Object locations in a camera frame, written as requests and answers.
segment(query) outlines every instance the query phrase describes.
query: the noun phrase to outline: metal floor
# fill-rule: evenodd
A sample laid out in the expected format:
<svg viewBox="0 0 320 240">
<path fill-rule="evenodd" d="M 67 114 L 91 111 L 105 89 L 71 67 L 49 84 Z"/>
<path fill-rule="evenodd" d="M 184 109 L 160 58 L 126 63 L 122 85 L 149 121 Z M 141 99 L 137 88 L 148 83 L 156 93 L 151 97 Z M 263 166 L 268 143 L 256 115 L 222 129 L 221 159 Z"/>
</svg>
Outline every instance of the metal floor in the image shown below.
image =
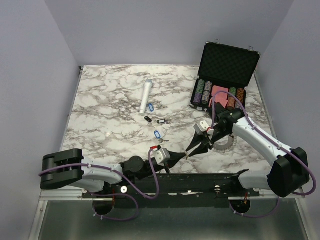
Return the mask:
<svg viewBox="0 0 320 240">
<path fill-rule="evenodd" d="M 275 199 L 251 200 L 248 214 L 269 212 Z M 117 217 L 133 209 L 115 209 Z M 93 217 L 90 201 L 50 201 L 41 240 L 306 240 L 307 235 L 294 199 L 281 199 L 275 214 L 245 218 L 229 208 L 143 208 L 128 222 Z"/>
</svg>

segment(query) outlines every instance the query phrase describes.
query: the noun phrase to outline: gray wall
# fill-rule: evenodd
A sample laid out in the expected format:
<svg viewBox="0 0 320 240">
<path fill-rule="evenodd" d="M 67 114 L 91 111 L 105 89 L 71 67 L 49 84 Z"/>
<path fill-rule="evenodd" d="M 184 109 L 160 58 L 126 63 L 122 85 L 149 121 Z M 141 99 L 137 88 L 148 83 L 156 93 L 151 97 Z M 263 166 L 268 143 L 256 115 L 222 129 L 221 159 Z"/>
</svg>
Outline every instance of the gray wall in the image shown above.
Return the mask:
<svg viewBox="0 0 320 240">
<path fill-rule="evenodd" d="M 0 7 L 0 235 L 29 236 L 42 157 L 59 150 L 79 68 L 43 0 Z"/>
<path fill-rule="evenodd" d="M 278 138 L 308 154 L 320 180 L 320 1 L 295 0 L 259 63 L 261 88 Z M 311 184 L 304 188 L 311 189 Z M 320 226 L 320 190 L 307 197 Z"/>
<path fill-rule="evenodd" d="M 199 64 L 207 41 L 264 52 L 293 0 L 45 0 L 81 65 Z"/>
</svg>

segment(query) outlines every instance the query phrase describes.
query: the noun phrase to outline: poker chip stack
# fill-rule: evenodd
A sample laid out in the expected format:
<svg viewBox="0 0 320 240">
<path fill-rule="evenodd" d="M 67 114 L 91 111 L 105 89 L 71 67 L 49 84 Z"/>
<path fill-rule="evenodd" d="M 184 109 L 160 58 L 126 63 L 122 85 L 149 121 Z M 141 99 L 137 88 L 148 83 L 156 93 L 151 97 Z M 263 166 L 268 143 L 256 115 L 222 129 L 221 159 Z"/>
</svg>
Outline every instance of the poker chip stack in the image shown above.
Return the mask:
<svg viewBox="0 0 320 240">
<path fill-rule="evenodd" d="M 237 89 L 235 87 L 231 87 L 229 89 L 229 93 L 231 93 L 233 96 L 236 96 L 237 94 Z M 236 103 L 236 100 L 232 97 L 232 96 L 228 96 L 228 103 L 226 105 L 226 109 L 231 111 L 233 109 L 235 109 L 235 103 Z"/>
<path fill-rule="evenodd" d="M 236 98 L 241 102 L 241 104 L 244 103 L 244 97 L 245 97 L 245 90 L 243 88 L 239 88 L 236 90 Z M 235 103 L 234 106 L 235 109 L 239 109 L 240 105 L 239 103 Z"/>
<path fill-rule="evenodd" d="M 201 103 L 203 105 L 207 105 L 209 103 L 211 88 L 212 88 L 212 83 L 210 81 L 207 81 L 204 85 L 204 90 L 203 90 L 203 94 L 202 94 Z"/>
<path fill-rule="evenodd" d="M 204 87 L 205 87 L 205 80 L 200 79 L 198 81 L 198 85 L 195 90 L 195 95 L 194 95 L 194 99 L 193 99 L 194 104 L 200 103 Z"/>
</svg>

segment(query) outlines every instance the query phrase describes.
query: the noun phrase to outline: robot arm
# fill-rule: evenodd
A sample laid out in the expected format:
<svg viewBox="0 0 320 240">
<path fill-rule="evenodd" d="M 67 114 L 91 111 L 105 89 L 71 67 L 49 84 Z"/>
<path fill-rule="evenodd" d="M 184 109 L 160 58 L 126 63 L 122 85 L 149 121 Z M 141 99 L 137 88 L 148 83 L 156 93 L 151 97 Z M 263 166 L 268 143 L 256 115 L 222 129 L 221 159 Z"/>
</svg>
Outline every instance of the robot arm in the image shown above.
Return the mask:
<svg viewBox="0 0 320 240">
<path fill-rule="evenodd" d="M 255 123 L 254 127 L 263 131 Z M 308 172 L 299 163 L 283 150 L 271 145 L 251 127 L 240 109 L 220 114 L 218 124 L 213 129 L 205 121 L 197 123 L 194 128 L 196 130 L 194 138 L 186 151 L 190 151 L 197 145 L 199 147 L 190 153 L 189 157 L 207 153 L 213 148 L 215 142 L 234 133 L 253 146 L 272 166 L 271 171 L 250 171 L 246 169 L 230 177 L 232 191 L 234 192 L 243 192 L 243 190 L 252 188 L 267 189 L 284 198 L 310 180 Z M 303 163 L 308 164 L 307 154 L 304 150 L 301 148 L 291 149 L 265 131 L 263 133 L 278 142 L 285 150 L 293 153 Z M 154 148 L 157 148 L 157 150 L 153 152 L 154 157 L 151 160 L 155 172 L 164 169 L 167 173 L 170 173 L 170 168 L 173 168 L 179 160 L 186 156 L 186 153 L 171 152 L 166 148 L 161 148 L 160 145 Z M 83 165 L 67 167 L 68 164 Z M 104 166 L 110 170 L 92 168 L 90 165 Z M 143 161 L 139 156 L 133 156 L 128 161 L 112 165 L 83 157 L 80 149 L 57 152 L 43 158 L 43 171 L 57 166 L 66 167 L 43 174 L 41 176 L 41 189 L 52 190 L 70 185 L 96 193 L 104 189 L 105 183 L 109 185 L 128 185 L 113 170 L 123 174 L 133 183 L 136 182 L 136 179 L 142 180 L 152 175 L 149 161 Z"/>
<path fill-rule="evenodd" d="M 300 147 L 292 149 L 273 138 L 267 132 L 258 127 L 251 118 L 253 126 L 244 117 L 240 109 L 224 112 L 219 116 L 218 124 L 212 129 L 204 121 L 197 123 L 194 127 L 198 136 L 210 139 L 202 140 L 194 152 L 203 151 L 204 147 L 212 149 L 215 142 L 223 137 L 236 134 L 256 149 L 270 164 L 271 171 L 245 171 L 239 177 L 239 183 L 244 189 L 266 189 L 285 198 L 310 180 L 309 173 L 284 150 L 291 152 L 308 166 L 307 154 Z M 276 142 L 279 147 L 272 145 L 267 139 Z"/>
</svg>

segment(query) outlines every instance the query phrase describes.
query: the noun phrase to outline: black key tag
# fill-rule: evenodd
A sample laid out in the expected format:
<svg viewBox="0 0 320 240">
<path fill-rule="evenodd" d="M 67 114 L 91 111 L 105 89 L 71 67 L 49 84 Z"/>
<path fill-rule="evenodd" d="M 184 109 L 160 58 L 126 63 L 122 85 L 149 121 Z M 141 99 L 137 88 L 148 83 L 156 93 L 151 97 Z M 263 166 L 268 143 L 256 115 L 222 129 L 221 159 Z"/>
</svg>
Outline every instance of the black key tag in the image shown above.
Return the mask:
<svg viewBox="0 0 320 240">
<path fill-rule="evenodd" d="M 158 121 L 156 121 L 157 124 L 165 124 L 166 120 L 165 119 L 160 119 Z"/>
<path fill-rule="evenodd" d="M 144 119 L 148 122 L 148 123 L 151 123 L 152 122 L 152 119 L 148 116 L 145 116 Z"/>
</svg>

